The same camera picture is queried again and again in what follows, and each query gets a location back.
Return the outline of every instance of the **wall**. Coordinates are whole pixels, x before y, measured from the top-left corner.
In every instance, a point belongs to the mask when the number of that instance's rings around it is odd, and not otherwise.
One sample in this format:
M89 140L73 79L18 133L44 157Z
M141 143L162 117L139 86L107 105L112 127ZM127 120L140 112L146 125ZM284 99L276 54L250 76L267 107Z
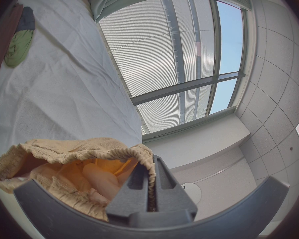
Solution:
M223 172L201 180L227 167ZM200 187L202 197L197 204L196 221L229 208L256 188L251 170L239 147L208 162L171 171L180 184L195 182Z
M186 165L238 144L249 131L234 114L194 129L147 142L153 153L163 158L168 168Z
M272 221L281 220L299 194L299 28L282 6L252 0L256 58L236 115L251 132L240 148L257 185L268 175L290 184Z

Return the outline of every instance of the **round white wall object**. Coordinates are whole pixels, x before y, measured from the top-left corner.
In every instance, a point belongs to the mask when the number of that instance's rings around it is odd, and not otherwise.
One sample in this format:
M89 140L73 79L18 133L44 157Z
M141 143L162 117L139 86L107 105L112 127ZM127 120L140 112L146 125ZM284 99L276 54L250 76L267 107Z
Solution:
M201 190L199 186L197 186L194 183L184 183L182 184L183 189L188 194L188 196L191 198L191 200L197 205L198 202L201 199Z

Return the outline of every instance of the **white sheet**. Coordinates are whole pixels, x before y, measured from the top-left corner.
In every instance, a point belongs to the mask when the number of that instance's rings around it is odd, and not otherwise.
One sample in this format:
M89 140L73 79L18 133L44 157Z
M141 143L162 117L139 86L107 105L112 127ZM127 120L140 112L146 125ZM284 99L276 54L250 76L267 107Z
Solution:
M19 0L36 30L27 58L0 69L0 156L33 138L141 143L141 121L86 0Z

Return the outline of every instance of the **folded clothing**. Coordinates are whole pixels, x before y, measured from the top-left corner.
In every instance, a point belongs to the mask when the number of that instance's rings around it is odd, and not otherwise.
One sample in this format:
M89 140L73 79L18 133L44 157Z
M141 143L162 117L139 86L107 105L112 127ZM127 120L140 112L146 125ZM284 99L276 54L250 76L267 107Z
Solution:
M15 68L24 61L31 46L32 36L33 30L21 30L14 34L4 56L7 66Z
M11 12L2 19L0 24L0 67L6 51L9 48L10 41L16 32L22 11L23 5L17 3Z
M33 10L30 7L24 7L16 32L21 30L35 30L35 20Z
M12 193L29 179L35 179L65 204L108 221L105 207L137 162L149 171L149 204L154 208L152 151L143 144L127 148L112 138L84 141L35 139L13 145L0 158L0 188Z

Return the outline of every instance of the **window pane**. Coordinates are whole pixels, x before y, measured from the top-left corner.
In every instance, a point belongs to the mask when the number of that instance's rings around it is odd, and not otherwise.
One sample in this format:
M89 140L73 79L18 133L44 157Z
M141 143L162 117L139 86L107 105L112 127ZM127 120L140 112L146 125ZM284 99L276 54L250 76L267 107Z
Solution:
M112 13L100 26L133 97L213 74L209 0L148 0Z
M219 74L237 72L243 50L243 19L241 10L217 2L222 33L222 51Z
M217 83L210 114L226 109L234 91L237 79Z
M185 123L204 117L210 90L211 85L185 91L185 114L179 109L179 96L184 93L159 98L138 105L137 108L152 133L179 125L181 117L185 117Z

